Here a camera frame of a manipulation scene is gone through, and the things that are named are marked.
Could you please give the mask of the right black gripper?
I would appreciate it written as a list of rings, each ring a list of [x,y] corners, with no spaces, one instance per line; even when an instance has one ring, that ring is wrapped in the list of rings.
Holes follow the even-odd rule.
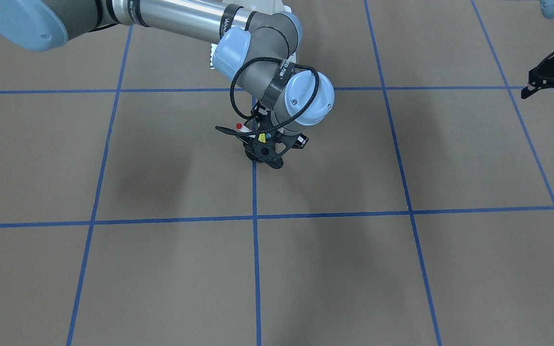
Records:
[[[235,136],[237,138],[241,138],[242,142],[247,141],[250,138],[249,136],[244,136],[244,134],[239,133],[236,129],[216,126],[215,130],[229,136]],[[281,131],[266,132],[265,134],[267,133],[271,134],[271,139],[268,139],[267,141],[275,145],[275,151],[279,157],[279,160],[276,163],[268,164],[268,166],[270,166],[273,169],[281,169],[281,167],[283,167],[284,165],[283,155],[288,150],[303,149],[309,140],[308,136],[305,136],[303,134],[299,134],[296,136],[287,136]],[[258,140],[259,132],[252,131],[252,132],[249,132],[249,135],[255,135],[256,140]]]

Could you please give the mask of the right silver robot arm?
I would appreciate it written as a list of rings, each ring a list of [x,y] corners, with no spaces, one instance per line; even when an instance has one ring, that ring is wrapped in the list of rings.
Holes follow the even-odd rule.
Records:
[[[332,110],[331,81],[312,66],[292,62],[303,38],[290,12],[267,14],[215,0],[0,0],[0,34],[34,52],[115,25],[140,25],[215,44],[213,67],[229,83],[235,129],[246,156],[273,169],[303,149],[304,130]]]

